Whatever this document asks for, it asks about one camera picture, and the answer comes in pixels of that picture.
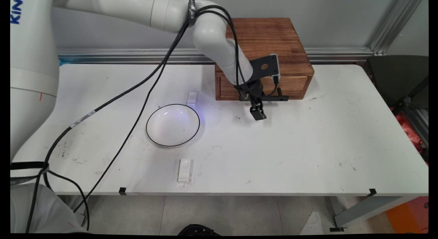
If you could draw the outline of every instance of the wooden box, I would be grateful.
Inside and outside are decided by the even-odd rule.
[[[271,53],[278,55],[280,83],[283,95],[290,100],[301,100],[312,80],[313,68],[289,18],[235,18],[234,27],[239,46],[248,60],[262,58]],[[233,38],[227,27],[227,38]],[[237,100],[234,86],[222,70],[215,65],[216,100]],[[269,94],[274,89],[270,77],[262,78],[263,91]]]

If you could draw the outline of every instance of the gray wall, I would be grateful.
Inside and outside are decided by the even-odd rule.
[[[289,17],[304,47],[368,47],[395,0],[211,0],[232,17]],[[54,8],[58,48],[167,48],[174,34],[136,23]],[[179,48],[194,48],[188,30]]]
[[[386,54],[429,56],[429,0],[421,0]]]

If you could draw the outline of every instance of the black rim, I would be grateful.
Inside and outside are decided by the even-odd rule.
[[[193,136],[190,137],[190,139],[188,139],[187,141],[185,141],[185,142],[183,142],[183,143],[181,143],[181,144],[178,144],[178,145],[171,145],[171,146],[162,145],[162,144],[160,144],[160,143],[155,142],[155,141],[149,136],[149,133],[147,132],[147,124],[149,123],[149,119],[152,117],[153,114],[155,114],[155,112],[157,112],[158,110],[161,110],[162,108],[165,108],[166,106],[173,106],[173,105],[180,105],[180,106],[185,106],[185,107],[187,107],[187,108],[190,108],[190,109],[196,114],[196,116],[197,116],[197,129],[196,129],[196,132],[193,134]],[[181,146],[181,145],[187,143],[187,142],[190,141],[191,139],[193,139],[193,137],[194,137],[194,136],[197,134],[197,132],[199,131],[199,126],[201,125],[201,121],[199,120],[199,115],[197,114],[197,112],[196,112],[195,110],[193,110],[193,108],[191,108],[190,106],[183,105],[183,104],[170,104],[170,105],[166,105],[166,106],[163,106],[163,107],[161,107],[161,108],[158,108],[157,110],[154,111],[154,113],[152,113],[152,114],[149,116],[149,118],[147,119],[147,122],[146,122],[146,134],[147,134],[147,136],[149,137],[149,139],[150,139],[152,142],[154,142],[155,144],[157,144],[157,145],[160,145],[160,146],[162,146],[162,147],[178,147],[178,146]]]

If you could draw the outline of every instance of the white table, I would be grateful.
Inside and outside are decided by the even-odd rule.
[[[68,125],[155,67],[61,66],[56,107],[14,161],[42,161]],[[303,100],[264,102],[267,119],[255,121],[249,103],[215,100],[213,65],[168,65],[93,194],[119,194],[125,187],[127,195],[366,196],[375,189],[374,199],[393,197],[385,206],[428,195],[427,165],[363,69],[313,68]],[[89,192],[121,146],[155,78],[71,130],[53,151],[50,169]],[[148,117],[160,106],[185,104],[189,91],[198,92],[198,134],[181,147],[155,145],[145,133]],[[193,160],[189,184],[177,182],[180,159]],[[78,194],[64,180],[49,175],[49,181],[57,194]]]

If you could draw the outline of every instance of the drawer front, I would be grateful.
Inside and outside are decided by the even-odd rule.
[[[308,76],[282,76],[280,78],[279,87],[283,95],[289,95],[289,99],[300,99],[301,93],[305,88]],[[217,77],[216,83],[219,82],[219,86],[216,84],[216,89],[220,89],[219,97],[216,100],[237,100],[238,95],[234,86],[225,77]],[[265,94],[270,94],[275,88],[274,82],[270,77],[264,77],[261,79],[263,84],[263,91]]]

